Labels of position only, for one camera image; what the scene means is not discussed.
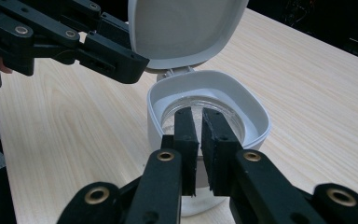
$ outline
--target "white container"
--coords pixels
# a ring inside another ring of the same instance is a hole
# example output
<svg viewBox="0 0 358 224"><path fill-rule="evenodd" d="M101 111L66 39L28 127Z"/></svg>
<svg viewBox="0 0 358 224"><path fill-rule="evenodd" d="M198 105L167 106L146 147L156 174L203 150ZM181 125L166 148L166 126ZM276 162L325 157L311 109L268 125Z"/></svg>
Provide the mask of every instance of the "white container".
<svg viewBox="0 0 358 224"><path fill-rule="evenodd" d="M163 134L173 134L173 114L192 106L200 133L201 109L223 113L244 148L259 149L269 134L269 116L257 99L233 77L217 71L194 71L226 45L247 0L130 0L132 49L150 59L148 68L166 78L147 94L148 138L159 149ZM205 211L224 198L209 191L200 155L197 197L183 197L182 216Z"/></svg>

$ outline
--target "wood grain surface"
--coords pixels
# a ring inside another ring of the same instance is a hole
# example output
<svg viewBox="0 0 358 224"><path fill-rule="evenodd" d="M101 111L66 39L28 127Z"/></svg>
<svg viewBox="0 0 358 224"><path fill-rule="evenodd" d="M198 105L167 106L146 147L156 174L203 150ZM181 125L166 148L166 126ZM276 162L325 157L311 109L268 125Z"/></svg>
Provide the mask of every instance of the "wood grain surface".
<svg viewBox="0 0 358 224"><path fill-rule="evenodd" d="M260 148L293 185L358 192L358 58L246 9L225 49L196 70L243 83L267 109ZM156 75L122 85L78 64L38 59L3 75L0 132L19 223L55 223L82 187L138 177L151 149L146 94ZM233 223L228 200L182 223Z"/></svg>

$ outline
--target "light wood tabletop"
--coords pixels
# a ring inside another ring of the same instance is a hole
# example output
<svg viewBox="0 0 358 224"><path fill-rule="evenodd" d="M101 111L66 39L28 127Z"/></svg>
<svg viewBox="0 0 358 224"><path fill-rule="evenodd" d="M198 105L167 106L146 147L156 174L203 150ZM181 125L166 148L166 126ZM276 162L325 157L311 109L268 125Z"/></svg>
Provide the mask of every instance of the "light wood tabletop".
<svg viewBox="0 0 358 224"><path fill-rule="evenodd" d="M0 132L19 223L55 223L78 190L119 187L151 152L146 95L156 75L123 85L78 64L35 60L3 75ZM227 46L196 70L235 77L267 109L260 150L307 192L334 182L358 192L358 58L246 9ZM228 200L182 223L233 223Z"/></svg>

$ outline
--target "container lid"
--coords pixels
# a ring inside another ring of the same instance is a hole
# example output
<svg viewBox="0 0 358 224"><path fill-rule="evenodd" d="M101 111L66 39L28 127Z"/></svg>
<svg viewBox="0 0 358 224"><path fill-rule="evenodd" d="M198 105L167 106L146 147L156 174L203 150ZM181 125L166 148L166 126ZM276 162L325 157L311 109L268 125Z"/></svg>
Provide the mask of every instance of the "container lid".
<svg viewBox="0 0 358 224"><path fill-rule="evenodd" d="M203 63L226 45L248 0L130 0L132 50L152 69Z"/></svg>

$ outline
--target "gray lid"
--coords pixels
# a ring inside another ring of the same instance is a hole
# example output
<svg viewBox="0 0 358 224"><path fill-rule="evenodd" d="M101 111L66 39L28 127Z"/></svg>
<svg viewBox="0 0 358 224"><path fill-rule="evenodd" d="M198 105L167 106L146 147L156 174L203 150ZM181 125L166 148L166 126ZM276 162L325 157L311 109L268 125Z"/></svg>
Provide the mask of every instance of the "gray lid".
<svg viewBox="0 0 358 224"><path fill-rule="evenodd" d="M248 0L130 0L132 49L152 69L203 63L234 33Z"/></svg>

